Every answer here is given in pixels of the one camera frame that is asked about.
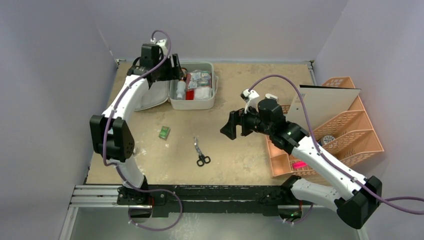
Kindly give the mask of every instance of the black scissor handle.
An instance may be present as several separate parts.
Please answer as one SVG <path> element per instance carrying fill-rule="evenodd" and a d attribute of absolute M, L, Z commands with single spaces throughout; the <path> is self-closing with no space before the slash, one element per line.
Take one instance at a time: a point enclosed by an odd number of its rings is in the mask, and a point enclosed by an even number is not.
<path fill-rule="evenodd" d="M 211 158 L 209 156 L 200 155 L 196 163 L 199 167 L 202 167 L 203 165 L 208 164 L 210 162 Z"/>

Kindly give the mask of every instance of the white bottle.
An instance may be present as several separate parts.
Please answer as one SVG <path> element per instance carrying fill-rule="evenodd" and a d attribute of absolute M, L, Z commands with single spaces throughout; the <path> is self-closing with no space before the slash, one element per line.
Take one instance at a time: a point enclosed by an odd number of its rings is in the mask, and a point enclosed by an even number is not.
<path fill-rule="evenodd" d="M 177 100 L 183 100 L 183 96 L 186 93 L 186 82 L 185 81 L 178 81 L 176 85 L 176 99 Z"/>

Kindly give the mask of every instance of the container lid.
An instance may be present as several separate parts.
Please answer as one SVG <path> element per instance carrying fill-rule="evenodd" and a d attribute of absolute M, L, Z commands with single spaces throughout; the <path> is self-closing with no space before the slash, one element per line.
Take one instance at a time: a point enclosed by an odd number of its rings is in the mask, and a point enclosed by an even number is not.
<path fill-rule="evenodd" d="M 141 101 L 135 107 L 135 111 L 141 111 L 156 107 L 165 103 L 170 97 L 171 81 L 154 82 L 150 89 L 141 97 Z"/>

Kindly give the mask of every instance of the metal scissor blade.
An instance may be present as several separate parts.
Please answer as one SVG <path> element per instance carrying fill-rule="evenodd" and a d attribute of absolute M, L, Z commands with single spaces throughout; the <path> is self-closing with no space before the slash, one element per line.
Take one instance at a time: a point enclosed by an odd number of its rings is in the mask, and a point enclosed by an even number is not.
<path fill-rule="evenodd" d="M 202 151 L 199 148 L 199 141 L 197 137 L 194 137 L 194 148 L 196 148 L 196 152 L 199 156 L 203 155 Z"/>

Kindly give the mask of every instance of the scissors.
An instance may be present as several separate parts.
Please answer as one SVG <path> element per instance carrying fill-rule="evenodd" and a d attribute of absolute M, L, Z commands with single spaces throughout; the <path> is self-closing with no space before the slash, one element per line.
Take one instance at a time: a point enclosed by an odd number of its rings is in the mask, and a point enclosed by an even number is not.
<path fill-rule="evenodd" d="M 199 155 L 199 159 L 196 162 L 199 167 L 202 167 L 203 165 L 211 162 L 211 158 L 209 156 L 203 155 L 202 151 L 200 150 L 197 137 L 194 137 L 194 147 L 196 148 L 196 152 Z"/>

